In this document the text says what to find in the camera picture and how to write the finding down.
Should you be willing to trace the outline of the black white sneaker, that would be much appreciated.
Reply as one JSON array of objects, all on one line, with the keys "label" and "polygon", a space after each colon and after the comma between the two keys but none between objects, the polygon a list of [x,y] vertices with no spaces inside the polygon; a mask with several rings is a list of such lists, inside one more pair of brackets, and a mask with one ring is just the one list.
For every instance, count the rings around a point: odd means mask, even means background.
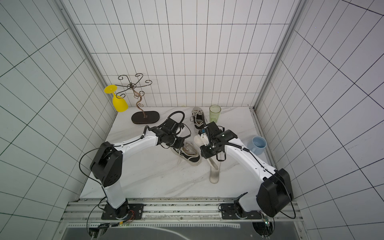
[{"label": "black white sneaker", "polygon": [[194,107],[192,110],[192,116],[190,118],[190,121],[193,122],[195,132],[198,133],[206,125],[204,111],[199,107]]},{"label": "black white sneaker", "polygon": [[180,149],[172,148],[172,152],[192,166],[198,166],[201,163],[200,154],[190,142],[184,142],[184,145]]}]

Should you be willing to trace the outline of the white insole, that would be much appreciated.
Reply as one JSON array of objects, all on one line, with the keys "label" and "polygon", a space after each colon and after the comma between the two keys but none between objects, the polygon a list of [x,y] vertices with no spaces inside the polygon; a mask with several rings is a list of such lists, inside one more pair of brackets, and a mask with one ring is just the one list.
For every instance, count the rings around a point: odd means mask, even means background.
[{"label": "white insole", "polygon": [[212,184],[217,184],[220,179],[220,168],[221,163],[217,161],[216,159],[209,158],[207,159],[208,163],[210,164],[210,182]]},{"label": "white insole", "polygon": [[196,135],[194,137],[194,143],[198,148],[200,148],[202,146],[207,146],[209,144],[209,139],[205,133],[201,135]]}]

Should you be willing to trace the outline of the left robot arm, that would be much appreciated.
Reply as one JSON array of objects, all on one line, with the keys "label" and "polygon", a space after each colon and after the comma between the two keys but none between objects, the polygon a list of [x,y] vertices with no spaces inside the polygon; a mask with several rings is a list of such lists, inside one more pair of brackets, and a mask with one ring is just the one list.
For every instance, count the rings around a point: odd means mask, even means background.
[{"label": "left robot arm", "polygon": [[182,122],[178,123],[168,118],[159,126],[145,126],[143,133],[133,139],[116,144],[104,142],[97,148],[90,169],[96,181],[100,182],[106,196],[106,212],[110,210],[114,218],[123,220],[128,217],[131,210],[120,183],[123,162],[139,152],[158,145],[181,149],[185,139],[192,133],[183,136],[185,128]]}]

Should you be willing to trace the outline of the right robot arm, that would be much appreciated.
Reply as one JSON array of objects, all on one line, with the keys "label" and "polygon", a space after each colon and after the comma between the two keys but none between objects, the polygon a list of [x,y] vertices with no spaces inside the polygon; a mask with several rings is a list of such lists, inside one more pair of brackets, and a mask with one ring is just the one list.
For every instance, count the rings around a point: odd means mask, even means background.
[{"label": "right robot arm", "polygon": [[200,146],[203,158],[218,157],[223,153],[237,160],[253,174],[259,185],[257,204],[268,217],[275,217],[287,205],[293,204],[289,173],[284,169],[276,170],[263,162],[231,130],[222,131],[215,122],[211,122],[199,130],[199,137],[203,142]]}]

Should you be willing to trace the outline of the black metal cup rack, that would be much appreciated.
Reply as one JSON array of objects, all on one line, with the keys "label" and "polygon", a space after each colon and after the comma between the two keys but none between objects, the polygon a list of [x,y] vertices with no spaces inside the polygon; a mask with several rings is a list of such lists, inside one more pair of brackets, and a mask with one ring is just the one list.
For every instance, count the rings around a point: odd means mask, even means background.
[{"label": "black metal cup rack", "polygon": [[140,110],[132,115],[131,120],[136,125],[144,125],[144,124],[154,124],[160,119],[160,114],[156,111],[145,111],[143,110],[144,105],[142,104],[142,100],[144,98],[145,92],[142,90],[143,87],[150,86],[153,82],[151,80],[145,80],[145,84],[141,85],[140,81],[143,78],[142,73],[136,73],[135,77],[138,79],[135,83],[133,83],[127,75],[119,75],[118,80],[122,81],[124,78],[128,80],[126,85],[117,85],[118,87],[123,87],[124,90],[117,93],[119,97],[124,97],[126,95],[126,91],[132,90],[134,94],[134,98],[137,100],[136,107]]}]

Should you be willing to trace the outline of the green transparent cup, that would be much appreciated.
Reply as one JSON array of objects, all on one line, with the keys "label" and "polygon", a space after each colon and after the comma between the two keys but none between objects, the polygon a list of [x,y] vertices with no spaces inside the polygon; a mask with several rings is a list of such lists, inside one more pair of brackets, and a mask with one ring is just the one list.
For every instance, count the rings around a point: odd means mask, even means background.
[{"label": "green transparent cup", "polygon": [[218,122],[222,108],[219,105],[211,105],[210,108],[210,122]]}]

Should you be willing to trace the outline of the blue mug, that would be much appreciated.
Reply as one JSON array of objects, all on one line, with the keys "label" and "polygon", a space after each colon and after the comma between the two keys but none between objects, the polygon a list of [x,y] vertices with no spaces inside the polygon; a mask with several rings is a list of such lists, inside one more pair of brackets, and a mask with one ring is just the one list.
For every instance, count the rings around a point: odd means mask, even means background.
[{"label": "blue mug", "polygon": [[248,149],[255,155],[261,155],[267,147],[267,141],[260,136],[255,136],[249,141],[247,145]]}]

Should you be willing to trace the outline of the yellow plastic wine glass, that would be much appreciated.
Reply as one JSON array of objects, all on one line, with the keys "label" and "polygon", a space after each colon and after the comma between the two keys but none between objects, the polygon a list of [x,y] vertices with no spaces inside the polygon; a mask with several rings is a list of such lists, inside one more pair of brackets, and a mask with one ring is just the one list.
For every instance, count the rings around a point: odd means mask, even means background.
[{"label": "yellow plastic wine glass", "polygon": [[113,106],[118,113],[125,112],[129,106],[123,97],[118,96],[117,89],[116,85],[109,85],[105,87],[104,92],[113,95]]}]

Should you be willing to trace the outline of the aluminium mounting rail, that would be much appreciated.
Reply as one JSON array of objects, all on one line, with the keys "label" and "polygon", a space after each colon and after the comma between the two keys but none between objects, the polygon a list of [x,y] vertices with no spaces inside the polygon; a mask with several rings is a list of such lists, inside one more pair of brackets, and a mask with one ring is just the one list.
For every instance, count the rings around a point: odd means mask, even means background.
[{"label": "aluminium mounting rail", "polygon": [[[144,204],[141,220],[125,220],[128,223],[198,223],[198,222],[302,222],[303,216],[296,202],[287,205],[275,217],[268,217],[261,211],[256,199],[252,196],[242,198],[138,198],[129,199],[129,204]],[[240,204],[246,211],[259,211],[261,220],[223,220],[218,207],[220,204]],[[95,226],[98,223],[118,223],[120,220],[102,220],[101,216],[106,206],[99,199],[80,199],[68,203],[62,222],[88,223]]]}]

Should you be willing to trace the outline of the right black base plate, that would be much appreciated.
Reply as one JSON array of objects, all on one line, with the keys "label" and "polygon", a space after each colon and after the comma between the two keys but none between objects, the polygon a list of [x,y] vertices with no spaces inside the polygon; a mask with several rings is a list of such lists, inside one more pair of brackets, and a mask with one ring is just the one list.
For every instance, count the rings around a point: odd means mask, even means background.
[{"label": "right black base plate", "polygon": [[223,220],[261,220],[259,211],[246,212],[240,204],[220,204],[218,207]]}]

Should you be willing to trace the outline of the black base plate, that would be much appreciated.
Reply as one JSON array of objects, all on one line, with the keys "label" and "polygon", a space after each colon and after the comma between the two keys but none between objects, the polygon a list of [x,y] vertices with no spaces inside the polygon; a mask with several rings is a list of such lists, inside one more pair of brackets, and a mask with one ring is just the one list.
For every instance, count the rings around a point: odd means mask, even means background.
[{"label": "black base plate", "polygon": [[259,211],[246,212],[240,204],[220,204],[218,207],[223,220],[261,220]]},{"label": "black base plate", "polygon": [[110,204],[104,207],[102,220],[141,220],[144,204],[123,204],[118,209],[114,209]]}]

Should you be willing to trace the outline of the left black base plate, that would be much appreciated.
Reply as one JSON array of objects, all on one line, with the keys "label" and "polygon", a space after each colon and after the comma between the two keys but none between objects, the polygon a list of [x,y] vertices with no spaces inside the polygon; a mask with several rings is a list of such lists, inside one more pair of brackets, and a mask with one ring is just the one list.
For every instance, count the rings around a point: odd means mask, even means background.
[{"label": "left black base plate", "polygon": [[118,209],[114,209],[110,204],[104,207],[102,220],[141,220],[144,204],[123,204]]}]

